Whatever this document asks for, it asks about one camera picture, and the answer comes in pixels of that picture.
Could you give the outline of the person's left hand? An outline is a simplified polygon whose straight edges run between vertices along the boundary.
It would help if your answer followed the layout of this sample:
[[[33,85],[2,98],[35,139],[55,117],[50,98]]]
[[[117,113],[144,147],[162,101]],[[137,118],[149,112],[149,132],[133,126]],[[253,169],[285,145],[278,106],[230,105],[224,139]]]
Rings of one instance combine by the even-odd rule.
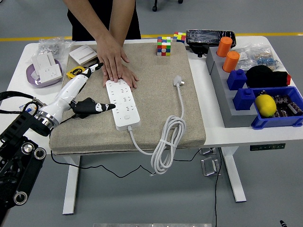
[[[137,88],[137,82],[139,81],[138,77],[125,65],[122,65],[122,74],[118,76],[117,78],[114,78],[113,76],[104,75],[103,76],[103,87],[106,86],[106,82],[108,80],[113,82],[118,82],[119,79],[123,79],[127,85],[132,90],[133,88]]]

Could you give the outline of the person's right hand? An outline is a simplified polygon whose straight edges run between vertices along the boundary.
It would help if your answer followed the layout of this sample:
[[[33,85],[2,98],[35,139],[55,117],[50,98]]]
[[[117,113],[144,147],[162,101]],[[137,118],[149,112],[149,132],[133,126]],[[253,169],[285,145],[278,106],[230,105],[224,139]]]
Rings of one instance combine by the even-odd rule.
[[[103,73],[111,81],[117,82],[122,77],[122,60],[129,63],[122,46],[111,34],[96,38],[98,59],[103,63]]]

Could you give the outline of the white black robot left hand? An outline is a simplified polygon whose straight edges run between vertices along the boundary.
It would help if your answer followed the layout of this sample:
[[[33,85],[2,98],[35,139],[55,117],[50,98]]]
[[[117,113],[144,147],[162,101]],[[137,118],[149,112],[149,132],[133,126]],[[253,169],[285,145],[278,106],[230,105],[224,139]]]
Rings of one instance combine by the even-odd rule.
[[[52,125],[58,126],[62,122],[63,113],[69,109],[72,109],[73,112],[81,118],[114,109],[116,107],[115,104],[100,104],[96,103],[91,98],[79,102],[75,101],[76,96],[84,88],[91,74],[94,71],[99,70],[102,66],[103,63],[94,64],[67,82],[54,98],[54,101],[49,105],[42,107],[37,112],[36,118],[48,120]]]

